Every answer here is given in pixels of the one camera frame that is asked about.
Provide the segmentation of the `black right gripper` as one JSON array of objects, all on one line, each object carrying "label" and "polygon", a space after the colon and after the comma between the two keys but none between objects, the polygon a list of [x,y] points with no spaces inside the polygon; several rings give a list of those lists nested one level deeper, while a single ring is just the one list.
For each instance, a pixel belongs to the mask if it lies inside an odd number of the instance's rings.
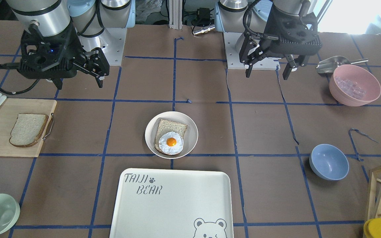
[{"label": "black right gripper", "polygon": [[102,48],[85,52],[72,24],[54,36],[43,36],[38,25],[30,24],[23,32],[20,46],[17,71],[28,79],[52,79],[58,90],[62,90],[62,78],[74,77],[78,69],[93,76],[99,88],[110,74]]}]

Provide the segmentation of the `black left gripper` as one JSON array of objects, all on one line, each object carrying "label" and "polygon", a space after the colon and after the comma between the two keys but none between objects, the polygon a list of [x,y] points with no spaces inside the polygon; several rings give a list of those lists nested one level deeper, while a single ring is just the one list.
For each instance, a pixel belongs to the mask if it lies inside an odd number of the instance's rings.
[{"label": "black left gripper", "polygon": [[282,74],[288,80],[291,72],[305,67],[309,56],[315,55],[322,42],[318,34],[318,21],[314,13],[305,17],[290,16],[272,7],[264,33],[277,36],[278,40],[242,35],[239,61],[245,66],[245,76],[250,77],[255,63],[267,57],[266,50],[272,54],[284,55],[287,65]]}]

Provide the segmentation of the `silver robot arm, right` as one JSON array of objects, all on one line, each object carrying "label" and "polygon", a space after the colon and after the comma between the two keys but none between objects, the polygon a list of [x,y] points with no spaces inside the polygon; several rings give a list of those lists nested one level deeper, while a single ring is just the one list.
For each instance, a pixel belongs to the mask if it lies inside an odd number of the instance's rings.
[{"label": "silver robot arm, right", "polygon": [[128,28],[136,23],[134,0],[8,0],[23,23],[21,59],[15,69],[38,82],[62,89],[62,79],[78,72],[97,86],[120,66]]}]

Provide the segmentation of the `silver robot arm, left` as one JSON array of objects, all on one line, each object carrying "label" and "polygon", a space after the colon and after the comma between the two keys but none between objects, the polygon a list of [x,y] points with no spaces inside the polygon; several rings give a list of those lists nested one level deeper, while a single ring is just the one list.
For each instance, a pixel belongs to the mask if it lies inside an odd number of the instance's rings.
[{"label": "silver robot arm, left", "polygon": [[228,69],[279,70],[282,74],[307,65],[319,52],[322,42],[315,0],[220,0],[214,13],[215,29],[223,33]]}]

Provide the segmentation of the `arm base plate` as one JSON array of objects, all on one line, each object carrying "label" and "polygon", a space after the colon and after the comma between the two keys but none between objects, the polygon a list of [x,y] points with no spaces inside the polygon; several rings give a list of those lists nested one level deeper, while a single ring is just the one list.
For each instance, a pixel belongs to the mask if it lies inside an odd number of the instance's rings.
[{"label": "arm base plate", "polygon": [[79,40],[87,52],[100,47],[110,66],[121,66],[125,46],[126,28],[105,28],[97,36],[79,36]]},{"label": "arm base plate", "polygon": [[[224,32],[224,47],[228,69],[247,69],[239,60],[239,52],[244,41],[244,34]],[[265,58],[253,65],[253,70],[280,70],[278,58]]]}]

